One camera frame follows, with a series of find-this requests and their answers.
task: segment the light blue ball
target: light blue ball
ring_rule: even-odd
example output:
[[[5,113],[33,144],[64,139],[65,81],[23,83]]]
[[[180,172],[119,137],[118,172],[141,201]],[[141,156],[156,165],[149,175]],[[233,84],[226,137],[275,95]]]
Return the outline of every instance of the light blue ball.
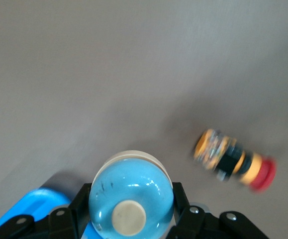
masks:
[[[146,223],[136,235],[123,236],[112,224],[116,205],[125,200],[139,203]],[[165,173],[156,165],[128,158],[109,165],[93,182],[89,197],[92,224],[104,239],[159,239],[174,212],[174,194]]]

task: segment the metal bolt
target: metal bolt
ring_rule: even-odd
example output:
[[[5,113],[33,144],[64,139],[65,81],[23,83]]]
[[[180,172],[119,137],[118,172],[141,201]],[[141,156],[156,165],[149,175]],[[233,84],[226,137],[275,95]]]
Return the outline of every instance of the metal bolt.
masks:
[[[61,215],[63,215],[64,213],[65,213],[65,211],[60,210],[60,211],[58,211],[58,212],[56,213],[56,215],[57,215],[57,216],[61,216]]]
[[[226,174],[227,174],[226,172],[219,169],[218,174],[217,174],[217,179],[222,182],[225,179]]]
[[[189,209],[192,213],[199,213],[199,209],[195,206],[190,207]]]
[[[22,224],[26,222],[26,218],[20,218],[18,221],[16,221],[17,224]]]
[[[211,213],[209,207],[203,203],[190,202],[190,205],[194,205],[195,207],[202,208],[205,213]]]
[[[233,213],[227,213],[227,218],[232,221],[237,220],[237,217]]]

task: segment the blue plastic part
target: blue plastic part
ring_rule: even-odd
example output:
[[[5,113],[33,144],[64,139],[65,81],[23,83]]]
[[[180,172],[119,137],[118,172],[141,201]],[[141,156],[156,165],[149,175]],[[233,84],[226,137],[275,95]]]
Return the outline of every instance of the blue plastic part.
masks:
[[[31,215],[35,221],[39,221],[46,217],[55,207],[67,205],[70,204],[70,202],[63,193],[49,188],[32,190],[0,218],[0,226],[17,215]],[[88,223],[82,238],[101,239],[91,223]]]

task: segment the screw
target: screw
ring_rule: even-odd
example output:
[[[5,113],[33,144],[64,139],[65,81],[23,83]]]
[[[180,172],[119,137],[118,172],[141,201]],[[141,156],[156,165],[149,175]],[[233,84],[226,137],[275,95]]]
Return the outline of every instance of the screw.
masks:
[[[20,218],[18,221],[16,221],[17,224],[22,224],[26,222],[26,218]]]
[[[227,213],[227,218],[232,221],[237,220],[237,217],[233,213]]]
[[[61,215],[63,215],[64,213],[65,213],[65,211],[60,210],[60,211],[58,211],[58,212],[56,213],[56,215],[57,215],[57,216],[61,216]]]
[[[192,213],[199,213],[199,209],[197,208],[197,207],[195,207],[195,206],[192,206],[192,207],[190,207],[190,209],[189,209]]]

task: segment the cylindrical object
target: cylindrical object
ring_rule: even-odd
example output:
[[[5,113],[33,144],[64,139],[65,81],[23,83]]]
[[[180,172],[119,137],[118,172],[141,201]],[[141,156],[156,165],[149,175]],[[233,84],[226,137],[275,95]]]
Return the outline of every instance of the cylindrical object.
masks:
[[[194,158],[206,169],[218,172],[218,177],[228,179],[232,174],[254,191],[264,191],[272,183],[276,162],[272,158],[245,151],[237,140],[219,131],[206,130],[197,142]]]

